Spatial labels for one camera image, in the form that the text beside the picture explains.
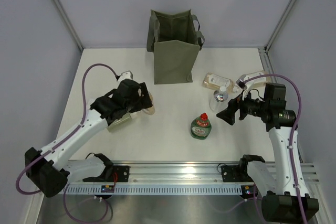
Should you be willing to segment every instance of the gray floor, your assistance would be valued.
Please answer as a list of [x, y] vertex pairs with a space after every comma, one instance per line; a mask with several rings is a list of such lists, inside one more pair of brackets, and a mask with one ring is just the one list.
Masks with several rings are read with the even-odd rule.
[[[103, 203], [88, 196], [67, 196], [71, 214], [83, 221], [100, 218], [105, 210]], [[113, 224], [224, 224], [262, 223], [253, 201], [248, 201], [230, 213], [223, 211], [242, 201], [239, 196], [113, 196], [108, 199], [109, 213], [102, 223]], [[38, 224], [76, 223], [65, 213], [62, 196], [45, 198]]]

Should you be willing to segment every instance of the white wall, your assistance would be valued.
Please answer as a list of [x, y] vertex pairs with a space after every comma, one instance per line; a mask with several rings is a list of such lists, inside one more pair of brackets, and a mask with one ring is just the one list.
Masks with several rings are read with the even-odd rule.
[[50, 0], [0, 0], [1, 223], [20, 222], [30, 197], [15, 190], [24, 153], [56, 136], [79, 59]]
[[263, 46], [289, 0], [60, 0], [85, 47], [145, 47], [150, 9], [191, 8], [206, 47]]
[[[301, 91], [303, 110], [299, 143], [313, 162], [336, 221], [336, 0], [298, 0], [270, 57], [277, 73]], [[297, 107], [293, 92], [289, 106]]]

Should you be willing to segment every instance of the white table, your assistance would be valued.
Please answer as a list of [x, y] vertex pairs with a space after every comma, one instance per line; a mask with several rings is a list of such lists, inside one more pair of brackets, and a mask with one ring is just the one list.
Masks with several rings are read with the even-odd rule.
[[[213, 92], [201, 86], [207, 72], [237, 80], [245, 73], [262, 70], [257, 49], [204, 48], [192, 70], [193, 83], [154, 85], [153, 53], [145, 49], [85, 49], [76, 73], [58, 132], [73, 126], [82, 115], [81, 79], [94, 63], [110, 65], [117, 74], [131, 70], [137, 82], [145, 82], [154, 96], [155, 114], [138, 114], [136, 119], [110, 133], [103, 130], [86, 143], [72, 159], [103, 153], [113, 161], [212, 162], [238, 161], [244, 154], [261, 155], [274, 162], [271, 141], [261, 119], [252, 116], [228, 125], [209, 108]], [[87, 101], [118, 86], [104, 67], [93, 68], [86, 81]], [[210, 136], [197, 140], [190, 136], [190, 124], [206, 112], [212, 124]]]

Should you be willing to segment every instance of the white label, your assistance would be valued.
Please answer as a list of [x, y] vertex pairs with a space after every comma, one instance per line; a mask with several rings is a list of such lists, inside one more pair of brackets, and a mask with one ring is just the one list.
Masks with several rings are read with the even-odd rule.
[[192, 127], [193, 132], [197, 135], [197, 136], [206, 136], [206, 130], [200, 128], [200, 127]]
[[[244, 80], [250, 79], [252, 77], [256, 77], [256, 76], [262, 76], [264, 75], [263, 72], [255, 72], [255, 73], [251, 73], [251, 74], [247, 74], [246, 77], [244, 78]], [[261, 83], [261, 82], [266, 82], [266, 77], [261, 77], [258, 79], [253, 80], [254, 83]]]
[[230, 85], [230, 80], [216, 74], [210, 74], [209, 83], [217, 86], [224, 86], [226, 88]]

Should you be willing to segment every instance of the green bag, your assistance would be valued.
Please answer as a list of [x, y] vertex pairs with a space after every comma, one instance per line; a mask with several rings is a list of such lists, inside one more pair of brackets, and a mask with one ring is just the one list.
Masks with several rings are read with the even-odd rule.
[[147, 51], [154, 52], [154, 84], [193, 82], [191, 70], [205, 41], [191, 10], [169, 15], [151, 10]]

